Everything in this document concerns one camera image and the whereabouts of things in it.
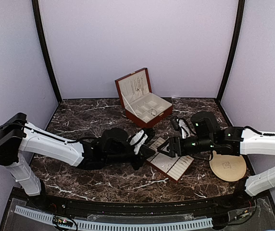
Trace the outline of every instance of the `purple wall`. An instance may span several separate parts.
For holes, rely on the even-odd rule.
[[[222,105],[235,126],[275,131],[275,0],[246,1]],[[256,173],[275,166],[275,156],[250,159]],[[275,201],[275,189],[271,193]]]
[[[237,0],[40,3],[64,98],[118,97],[114,80],[142,67],[160,96],[216,96]]]
[[[30,122],[45,128],[56,106],[32,2],[0,1],[0,125],[24,112]],[[10,173],[0,166],[0,220],[13,184]]]

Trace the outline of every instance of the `wooden coaster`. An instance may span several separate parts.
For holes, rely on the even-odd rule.
[[[210,167],[218,178],[234,182],[244,177],[247,164],[243,156],[218,155],[216,151],[212,153],[213,159],[210,161]]]

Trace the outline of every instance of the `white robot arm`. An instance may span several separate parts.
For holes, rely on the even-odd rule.
[[[275,155],[275,132],[256,132],[246,128],[242,132],[243,141],[240,142],[240,154]],[[250,176],[245,184],[245,192],[255,196],[267,189],[275,187],[275,167],[255,176]]]
[[[48,206],[45,186],[35,176],[22,152],[61,160],[84,170],[102,169],[106,163],[130,162],[138,170],[155,151],[144,144],[154,137],[153,129],[142,129],[132,137],[120,128],[105,130],[101,137],[76,141],[51,134],[27,122],[18,113],[0,126],[0,165],[5,166],[39,208]]]
[[[158,151],[170,157],[205,151],[216,151],[223,155],[275,155],[275,132],[259,132],[248,126],[221,129],[211,112],[194,114],[191,123],[194,126],[196,136],[190,136],[186,139],[171,137],[158,147]],[[164,151],[167,145],[169,152]],[[255,196],[275,187],[275,167],[261,174],[248,177],[241,186],[242,190],[249,196]]]

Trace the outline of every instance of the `dark marble surface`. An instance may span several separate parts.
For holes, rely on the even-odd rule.
[[[186,118],[188,122],[198,111],[212,111],[220,126],[227,126],[212,99],[167,100],[173,103],[173,115]],[[169,118],[154,127],[156,136],[153,141],[158,137],[179,136]],[[48,131],[77,139],[82,136],[98,137],[105,129],[113,127],[123,128],[129,135],[140,129],[126,118],[119,99],[65,100],[56,111]],[[130,164],[84,171],[36,154],[31,167],[44,181],[48,194],[101,202],[151,203],[210,198],[231,194],[236,185],[217,178],[209,163],[201,160],[194,160],[177,184],[146,163],[138,171],[134,171]]]

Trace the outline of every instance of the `red wooden jewelry box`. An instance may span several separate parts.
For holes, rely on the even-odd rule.
[[[126,116],[141,128],[151,128],[172,113],[173,105],[155,95],[147,68],[115,80]]]

